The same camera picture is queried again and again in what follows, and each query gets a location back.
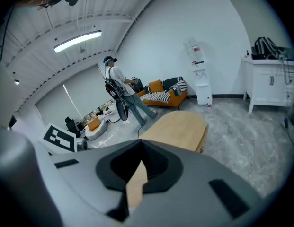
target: marble floor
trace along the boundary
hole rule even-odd
[[[255,105],[248,113],[249,101],[215,98],[208,108],[199,106],[196,99],[186,99],[181,110],[202,114],[209,124],[209,133],[203,145],[203,154],[211,156],[248,181],[261,196],[281,186],[294,162],[294,147],[283,128],[284,108]],[[164,114],[174,108],[152,107],[158,116],[147,117],[140,129],[143,134]],[[127,121],[108,124],[107,131],[98,139],[88,141],[89,147],[106,147],[136,139],[140,128],[132,114]]]

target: orange cushion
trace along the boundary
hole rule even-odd
[[[160,79],[157,81],[154,81],[154,82],[149,82],[149,87],[150,87],[151,92],[153,92],[153,93],[164,91],[164,88],[162,87]]]
[[[100,126],[101,122],[98,118],[92,120],[90,123],[88,123],[88,128],[90,131],[94,131],[98,126]]]

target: baseboard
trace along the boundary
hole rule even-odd
[[[187,98],[197,98],[196,95],[188,95]],[[243,94],[213,94],[212,98],[243,98]]]

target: black cap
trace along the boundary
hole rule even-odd
[[[112,59],[113,62],[116,62],[116,61],[117,61],[117,58],[112,58],[112,56],[106,56],[106,57],[104,58],[103,63],[105,63],[105,62],[106,62],[107,60],[109,60],[109,59]]]

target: person's leg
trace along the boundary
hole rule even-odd
[[[156,113],[152,111],[146,104],[144,104],[137,94],[133,94],[132,97],[135,99],[134,105],[143,110],[150,118],[155,118]]]
[[[131,112],[133,113],[135,118],[137,119],[138,123],[141,126],[143,126],[145,124],[145,119],[142,118],[141,114],[138,112],[138,110],[137,110],[137,108],[135,106],[136,100],[134,100],[131,96],[123,96],[123,99],[125,100],[125,102],[128,105],[129,109],[131,110]]]

